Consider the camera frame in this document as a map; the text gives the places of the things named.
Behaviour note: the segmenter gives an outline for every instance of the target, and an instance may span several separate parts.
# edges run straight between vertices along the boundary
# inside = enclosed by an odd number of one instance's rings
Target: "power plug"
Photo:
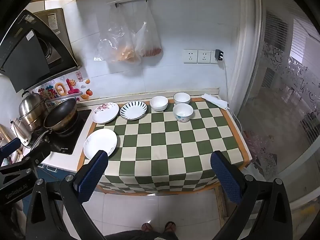
[[[223,60],[223,51],[216,49],[214,57],[215,57],[216,61]]]

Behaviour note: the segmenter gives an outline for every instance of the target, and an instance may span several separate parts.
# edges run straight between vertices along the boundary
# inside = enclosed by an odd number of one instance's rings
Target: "screw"
[[[281,184],[282,184],[282,180],[279,179],[279,178],[277,178],[277,179],[276,179],[276,184],[281,185]]]
[[[253,181],[253,177],[251,176],[251,175],[246,175],[245,177],[244,177],[247,181]]]
[[[65,180],[66,181],[72,181],[73,180],[73,175],[67,175]]]
[[[43,179],[37,179],[36,184],[40,185],[40,184],[42,184],[42,182],[43,182]]]

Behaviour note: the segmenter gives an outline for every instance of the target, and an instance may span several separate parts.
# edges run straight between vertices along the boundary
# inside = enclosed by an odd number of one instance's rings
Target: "sandal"
[[[153,227],[149,223],[144,223],[141,226],[141,230],[144,232],[149,232],[149,231],[153,231]]]
[[[165,232],[175,232],[176,231],[176,224],[172,221],[169,221],[168,223],[165,224],[164,226],[164,233]]]

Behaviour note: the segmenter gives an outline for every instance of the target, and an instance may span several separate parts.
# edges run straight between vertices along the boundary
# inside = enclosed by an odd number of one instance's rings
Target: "green and white checkered tablecloth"
[[[232,163],[243,157],[220,109],[209,102],[191,102],[189,122],[175,119],[169,104],[164,112],[148,106],[139,120],[118,116],[95,130],[111,129],[118,137],[116,150],[99,185],[108,190],[134,193],[194,191],[217,182],[210,156],[220,150]]]

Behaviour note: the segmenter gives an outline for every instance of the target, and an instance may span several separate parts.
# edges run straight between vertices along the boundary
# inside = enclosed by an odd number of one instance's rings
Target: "frying pan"
[[[39,138],[35,141],[30,151],[37,147],[38,143],[42,140],[46,133],[52,131],[59,131],[66,127],[70,120],[77,112],[77,101],[75,98],[69,98],[61,103],[57,104],[44,119],[43,126],[47,128]]]

